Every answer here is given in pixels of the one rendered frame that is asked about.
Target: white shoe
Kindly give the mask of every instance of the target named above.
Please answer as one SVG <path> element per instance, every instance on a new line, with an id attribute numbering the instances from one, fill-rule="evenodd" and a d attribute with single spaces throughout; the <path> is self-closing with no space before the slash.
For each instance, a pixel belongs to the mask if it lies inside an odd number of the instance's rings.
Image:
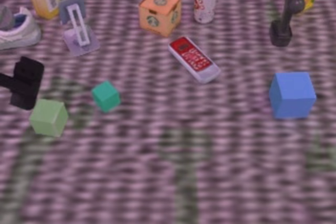
<path id="1" fill-rule="evenodd" d="M 27 47 L 41 40 L 41 29 L 28 9 L 20 7 L 14 18 L 15 26 L 11 30 L 0 30 L 0 50 Z"/>

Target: can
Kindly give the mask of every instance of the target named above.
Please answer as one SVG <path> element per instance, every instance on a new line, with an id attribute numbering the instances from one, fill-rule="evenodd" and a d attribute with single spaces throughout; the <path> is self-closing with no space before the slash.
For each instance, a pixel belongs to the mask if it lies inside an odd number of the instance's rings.
<path id="1" fill-rule="evenodd" d="M 195 0 L 194 18 L 198 23 L 210 23 L 215 17 L 216 0 Z"/>

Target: light green cube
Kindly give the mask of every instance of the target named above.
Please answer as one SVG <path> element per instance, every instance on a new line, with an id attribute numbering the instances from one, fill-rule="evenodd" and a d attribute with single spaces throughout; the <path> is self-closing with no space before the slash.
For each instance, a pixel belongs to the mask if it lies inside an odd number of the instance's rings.
<path id="1" fill-rule="evenodd" d="M 120 104 L 120 95 L 117 89 L 105 81 L 91 91 L 94 101 L 103 112 L 108 112 Z"/>
<path id="2" fill-rule="evenodd" d="M 59 137 L 68 121 L 63 102 L 39 99 L 29 117 L 36 134 Z"/>

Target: plaid cloth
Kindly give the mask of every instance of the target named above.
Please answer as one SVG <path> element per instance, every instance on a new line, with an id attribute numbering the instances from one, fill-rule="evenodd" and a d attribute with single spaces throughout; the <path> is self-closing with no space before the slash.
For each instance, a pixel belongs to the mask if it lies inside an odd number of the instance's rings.
<path id="1" fill-rule="evenodd" d="M 336 172 L 306 167 L 317 131 L 322 144 L 336 144 L 336 0 L 295 17 L 287 48 L 268 36 L 270 3 L 281 9 L 283 0 L 218 0 L 208 25 L 194 23 L 193 0 L 183 0 L 170 38 L 139 28 L 140 0 L 86 1 L 99 51 L 71 57 L 56 18 L 38 20 L 37 46 L 1 52 L 6 74 L 20 56 L 41 61 L 39 97 L 64 101 L 70 113 L 62 137 L 36 136 L 30 112 L 7 105 L 10 93 L 0 89 L 1 224 L 336 223 Z M 31 8 L 29 0 L 0 4 Z M 183 35 L 220 66 L 216 81 L 199 85 L 170 55 L 168 43 Z M 282 71 L 311 74 L 318 100 L 307 119 L 272 118 L 268 88 Z M 106 114 L 90 94 L 105 80 L 122 99 Z M 187 166 L 162 159 L 166 130 L 203 132 L 211 157 Z M 169 141 L 179 147 L 184 136 Z M 182 196 L 193 212 L 177 207 Z"/>

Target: black stand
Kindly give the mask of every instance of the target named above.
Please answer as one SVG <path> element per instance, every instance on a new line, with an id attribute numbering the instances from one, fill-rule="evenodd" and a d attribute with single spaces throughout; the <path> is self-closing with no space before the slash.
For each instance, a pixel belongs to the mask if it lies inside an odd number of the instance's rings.
<path id="1" fill-rule="evenodd" d="M 305 8 L 305 0 L 285 0 L 282 17 L 271 23 L 269 34 L 271 42 L 276 47 L 287 47 L 292 39 L 290 21 L 294 14 L 300 13 Z"/>
<path id="2" fill-rule="evenodd" d="M 36 60 L 21 57 L 15 63 L 14 76 L 0 73 L 0 86 L 11 91 L 10 104 L 24 110 L 34 108 L 40 89 L 44 65 Z"/>

